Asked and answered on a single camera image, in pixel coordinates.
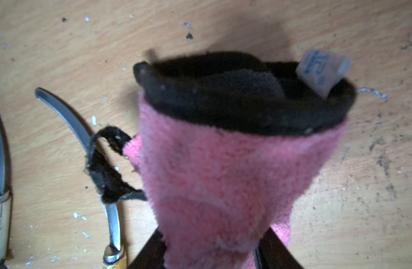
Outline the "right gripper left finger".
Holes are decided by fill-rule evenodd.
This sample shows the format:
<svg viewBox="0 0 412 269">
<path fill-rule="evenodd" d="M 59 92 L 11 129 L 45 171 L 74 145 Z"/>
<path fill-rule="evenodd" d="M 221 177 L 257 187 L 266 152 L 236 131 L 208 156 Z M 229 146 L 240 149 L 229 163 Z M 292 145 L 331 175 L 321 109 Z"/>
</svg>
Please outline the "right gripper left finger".
<svg viewBox="0 0 412 269">
<path fill-rule="evenodd" d="M 165 251 L 163 235 L 156 229 L 127 269 L 165 269 Z"/>
</svg>

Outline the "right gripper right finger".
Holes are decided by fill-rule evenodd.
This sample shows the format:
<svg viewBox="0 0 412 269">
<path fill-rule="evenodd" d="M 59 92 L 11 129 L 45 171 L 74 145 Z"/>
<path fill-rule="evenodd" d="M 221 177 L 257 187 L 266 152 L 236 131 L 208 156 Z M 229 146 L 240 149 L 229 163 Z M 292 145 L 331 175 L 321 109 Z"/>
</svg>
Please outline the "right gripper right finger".
<svg viewBox="0 0 412 269">
<path fill-rule="evenodd" d="M 269 228 L 254 251 L 256 269 L 303 269 L 276 233 Z"/>
</svg>

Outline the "pink rag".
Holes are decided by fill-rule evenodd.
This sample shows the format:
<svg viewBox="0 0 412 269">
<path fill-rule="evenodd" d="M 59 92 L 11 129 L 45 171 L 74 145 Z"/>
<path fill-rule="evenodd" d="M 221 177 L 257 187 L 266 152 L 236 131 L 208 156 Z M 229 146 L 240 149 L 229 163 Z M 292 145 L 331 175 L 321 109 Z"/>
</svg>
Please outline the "pink rag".
<svg viewBox="0 0 412 269">
<path fill-rule="evenodd" d="M 99 130 L 87 171 L 104 204 L 149 203 L 166 269 L 256 269 L 269 228 L 287 246 L 294 202 L 345 131 L 350 66 L 320 50 L 300 62 L 240 52 L 139 62 L 140 132 Z"/>
</svg>

